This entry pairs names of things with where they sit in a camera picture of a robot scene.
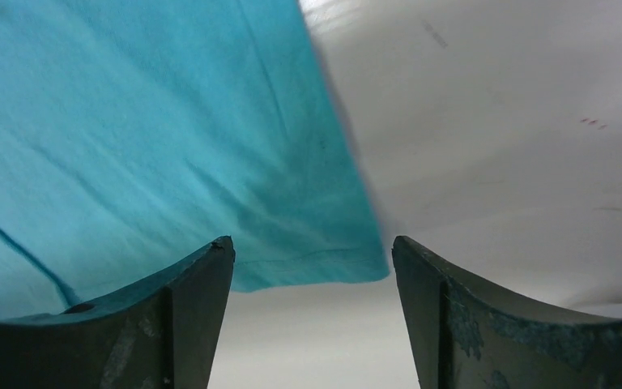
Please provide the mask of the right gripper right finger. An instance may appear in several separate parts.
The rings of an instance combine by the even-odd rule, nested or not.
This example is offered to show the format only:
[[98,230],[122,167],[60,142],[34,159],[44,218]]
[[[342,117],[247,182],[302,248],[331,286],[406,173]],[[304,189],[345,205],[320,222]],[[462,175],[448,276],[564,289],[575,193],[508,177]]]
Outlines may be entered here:
[[622,388],[622,319],[515,293],[406,236],[392,258],[422,388]]

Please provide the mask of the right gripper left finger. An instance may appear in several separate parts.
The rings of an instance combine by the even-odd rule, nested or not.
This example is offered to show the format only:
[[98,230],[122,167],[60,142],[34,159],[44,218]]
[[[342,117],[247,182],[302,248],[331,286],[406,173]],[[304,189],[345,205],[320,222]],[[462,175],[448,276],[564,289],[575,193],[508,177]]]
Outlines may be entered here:
[[223,236],[60,314],[0,321],[0,388],[205,388],[235,264]]

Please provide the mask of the turquoise t-shirt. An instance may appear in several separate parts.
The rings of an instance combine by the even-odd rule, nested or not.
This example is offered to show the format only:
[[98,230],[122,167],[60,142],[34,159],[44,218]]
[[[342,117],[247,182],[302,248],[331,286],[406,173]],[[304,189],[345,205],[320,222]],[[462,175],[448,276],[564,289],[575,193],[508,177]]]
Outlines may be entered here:
[[0,319],[233,239],[232,288],[388,275],[295,1],[0,1]]

